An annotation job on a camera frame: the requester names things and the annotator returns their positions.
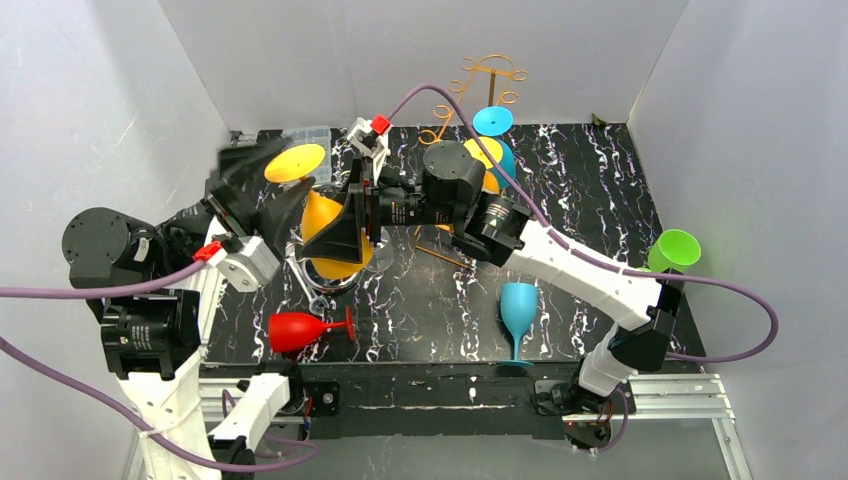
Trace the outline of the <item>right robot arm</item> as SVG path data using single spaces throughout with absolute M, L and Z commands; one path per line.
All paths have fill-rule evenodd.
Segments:
M 452 246 L 464 255 L 541 279 L 588 302 L 614 325 L 582 361 L 578 390 L 607 397 L 640 372 L 664 364 L 682 284 L 656 280 L 615 264 L 574 244 L 535 219 L 531 210 L 484 189 L 486 170 L 461 143 L 440 142 L 423 155 L 418 182 L 387 170 L 372 171 L 367 156 L 357 158 L 342 190 L 333 198 L 307 195 L 300 230 L 303 254 L 327 279 L 345 278 L 369 262 L 369 246 L 389 226 L 445 225 Z

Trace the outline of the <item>yellow plastic wine glass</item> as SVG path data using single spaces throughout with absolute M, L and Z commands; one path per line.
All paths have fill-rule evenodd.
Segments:
M 502 190 L 500 182 L 495 174 L 494 165 L 498 164 L 503 158 L 503 147 L 492 137 L 482 136 L 480 138 L 483 146 L 492 156 L 492 161 L 481 149 L 480 145 L 474 139 L 468 139 L 463 143 L 464 148 L 470 155 L 481 162 L 486 168 L 486 173 L 483 179 L 483 191 L 485 193 L 499 194 Z

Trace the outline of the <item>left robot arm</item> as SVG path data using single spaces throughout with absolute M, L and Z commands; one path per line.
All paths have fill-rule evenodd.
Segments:
M 61 241 L 69 280 L 80 289 L 158 283 L 201 261 L 185 288 L 88 301 L 107 367 L 144 421 L 139 441 L 152 479 L 251 479 L 256 449 L 274 415 L 292 397 L 282 371 L 253 376 L 244 400 L 208 429 L 200 367 L 227 288 L 267 285 L 285 258 L 290 228 L 312 187 L 302 180 L 262 204 L 243 184 L 262 173 L 290 142 L 220 150 L 204 195 L 157 225 L 106 207 L 76 214 Z

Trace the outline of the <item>red plastic goblet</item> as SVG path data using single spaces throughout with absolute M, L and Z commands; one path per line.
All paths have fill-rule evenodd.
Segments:
M 353 309 L 345 309 L 345 319 L 325 323 L 313 314 L 285 312 L 272 314 L 269 318 L 269 343 L 274 353 L 288 353 L 305 348 L 331 329 L 343 328 L 350 341 L 354 341 Z

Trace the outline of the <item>silver wire glass rack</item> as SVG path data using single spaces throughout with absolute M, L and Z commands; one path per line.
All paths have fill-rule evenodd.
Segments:
M 360 273 L 371 262 L 374 248 L 346 205 L 315 189 L 306 195 L 300 218 L 302 256 L 327 280 L 343 280 Z

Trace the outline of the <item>blue plastic goblet front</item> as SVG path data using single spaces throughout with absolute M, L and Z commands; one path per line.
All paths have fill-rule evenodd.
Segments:
M 514 367 L 532 367 L 531 362 L 522 360 L 521 344 L 524 335 L 536 318 L 538 290 L 528 283 L 506 283 L 501 287 L 500 314 L 502 323 L 512 338 L 511 358 L 502 360 L 501 365 Z

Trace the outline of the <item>clear cut glass goblet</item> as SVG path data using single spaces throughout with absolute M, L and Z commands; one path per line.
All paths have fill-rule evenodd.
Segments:
M 394 262 L 394 247 L 390 239 L 383 238 L 379 243 L 373 245 L 372 257 L 366 266 L 366 270 L 372 273 L 381 273 L 388 270 Z

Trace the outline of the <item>blue plastic goblet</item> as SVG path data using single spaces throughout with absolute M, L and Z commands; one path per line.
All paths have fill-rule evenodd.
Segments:
M 515 156 L 512 148 L 502 139 L 502 135 L 513 126 L 513 120 L 513 115 L 507 108 L 489 106 L 479 110 L 472 122 L 474 130 L 480 138 L 482 136 L 492 137 L 503 147 L 503 158 L 498 163 L 499 167 L 494 167 L 502 189 L 510 184 L 507 178 L 515 179 L 516 177 Z
M 538 290 L 528 283 L 506 283 L 501 287 L 500 314 L 502 323 L 512 338 L 511 358 L 502 360 L 501 365 L 514 367 L 532 367 L 531 362 L 522 360 L 521 344 L 524 335 L 536 318 Z

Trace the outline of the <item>orange plastic goblet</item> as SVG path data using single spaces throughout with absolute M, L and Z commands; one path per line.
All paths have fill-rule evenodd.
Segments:
M 264 176 L 272 183 L 290 183 L 307 179 L 317 169 L 326 156 L 325 148 L 319 144 L 297 145 L 277 154 L 265 167 Z M 322 196 L 314 189 L 307 194 L 304 213 L 301 217 L 301 234 L 304 242 L 317 239 L 318 233 L 329 227 L 331 222 L 340 218 L 343 205 L 338 201 Z M 364 248 L 363 257 L 357 261 L 342 261 L 306 254 L 316 272 L 329 280 L 340 280 L 364 270 L 373 257 L 373 248 Z

